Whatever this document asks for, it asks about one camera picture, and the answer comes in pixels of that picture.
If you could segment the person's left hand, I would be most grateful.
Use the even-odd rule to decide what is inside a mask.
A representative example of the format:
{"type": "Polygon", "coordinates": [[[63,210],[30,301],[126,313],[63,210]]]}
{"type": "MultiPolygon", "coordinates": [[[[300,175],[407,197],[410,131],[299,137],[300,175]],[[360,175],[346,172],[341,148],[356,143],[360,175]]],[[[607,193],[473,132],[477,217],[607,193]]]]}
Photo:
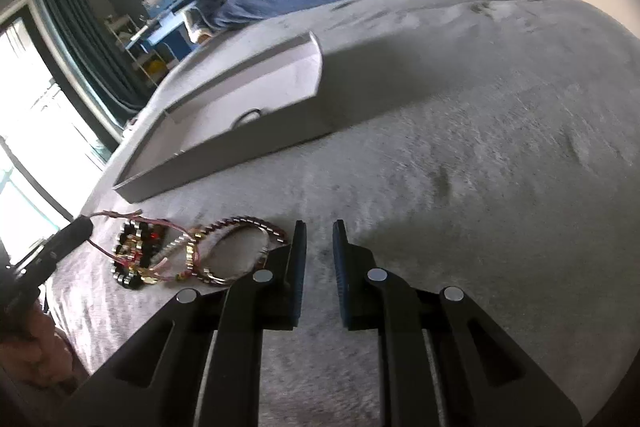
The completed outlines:
{"type": "Polygon", "coordinates": [[[88,378],[66,335],[38,303],[1,341],[1,373],[25,400],[63,400],[88,378]]]}

